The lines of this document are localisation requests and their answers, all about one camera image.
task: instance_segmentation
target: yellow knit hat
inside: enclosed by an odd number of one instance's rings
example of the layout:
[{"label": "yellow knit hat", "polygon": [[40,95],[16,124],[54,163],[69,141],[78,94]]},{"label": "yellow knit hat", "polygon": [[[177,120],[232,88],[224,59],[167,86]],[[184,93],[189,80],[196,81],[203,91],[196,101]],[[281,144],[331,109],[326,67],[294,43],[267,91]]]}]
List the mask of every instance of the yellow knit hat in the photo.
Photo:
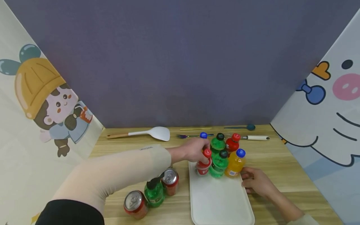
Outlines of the yellow knit hat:
[{"label": "yellow knit hat", "polygon": [[49,94],[64,83],[49,60],[31,58],[23,62],[15,77],[15,94],[26,117],[35,119]]}]

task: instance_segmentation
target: orange juice bottle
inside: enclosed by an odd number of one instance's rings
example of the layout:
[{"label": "orange juice bottle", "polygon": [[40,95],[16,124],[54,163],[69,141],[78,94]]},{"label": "orange juice bottle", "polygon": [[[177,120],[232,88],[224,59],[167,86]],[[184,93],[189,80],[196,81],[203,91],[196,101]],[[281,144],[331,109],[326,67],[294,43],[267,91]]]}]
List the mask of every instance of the orange juice bottle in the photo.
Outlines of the orange juice bottle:
[{"label": "orange juice bottle", "polygon": [[245,151],[241,148],[232,152],[229,157],[229,165],[225,170],[228,177],[236,177],[245,165]]}]

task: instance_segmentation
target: black bottle cap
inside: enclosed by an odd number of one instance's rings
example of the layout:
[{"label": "black bottle cap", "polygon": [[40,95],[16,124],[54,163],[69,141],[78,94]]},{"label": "black bottle cap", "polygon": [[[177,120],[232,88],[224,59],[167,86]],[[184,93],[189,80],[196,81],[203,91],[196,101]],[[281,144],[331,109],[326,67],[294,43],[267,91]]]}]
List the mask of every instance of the black bottle cap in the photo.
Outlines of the black bottle cap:
[{"label": "black bottle cap", "polygon": [[222,141],[222,140],[224,140],[225,136],[224,136],[223,133],[218,133],[218,134],[216,135],[216,138],[217,138],[218,140]]},{"label": "black bottle cap", "polygon": [[225,158],[228,157],[228,152],[226,150],[221,150],[219,152],[219,155],[220,155],[221,158],[225,159]]},{"label": "black bottle cap", "polygon": [[148,181],[146,183],[146,187],[150,190],[153,190],[156,188],[156,185],[160,182],[160,179],[158,177],[153,178],[151,181]]},{"label": "black bottle cap", "polygon": [[151,179],[151,181],[148,181],[146,183],[146,187],[150,190],[153,190],[156,188],[156,185],[161,181],[161,178],[165,176],[165,172],[163,172],[159,177]]}]

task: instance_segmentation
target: white tray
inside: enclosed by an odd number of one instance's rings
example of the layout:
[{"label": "white tray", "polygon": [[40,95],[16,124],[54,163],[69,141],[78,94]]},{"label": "white tray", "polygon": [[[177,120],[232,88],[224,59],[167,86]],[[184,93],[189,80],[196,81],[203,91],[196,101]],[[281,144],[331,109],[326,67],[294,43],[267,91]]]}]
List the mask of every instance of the white tray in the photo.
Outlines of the white tray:
[{"label": "white tray", "polygon": [[255,217],[240,176],[199,176],[189,162],[191,218],[195,225],[254,225]]}]

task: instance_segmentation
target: pink pig nose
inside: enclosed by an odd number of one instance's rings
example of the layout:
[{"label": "pink pig nose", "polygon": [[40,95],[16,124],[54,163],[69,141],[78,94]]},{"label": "pink pig nose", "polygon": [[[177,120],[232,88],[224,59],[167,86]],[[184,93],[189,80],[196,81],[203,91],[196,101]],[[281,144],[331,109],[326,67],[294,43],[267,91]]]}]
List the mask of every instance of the pink pig nose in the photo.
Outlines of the pink pig nose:
[{"label": "pink pig nose", "polygon": [[344,101],[360,97],[360,75],[348,73],[339,77],[333,85],[334,95]]}]

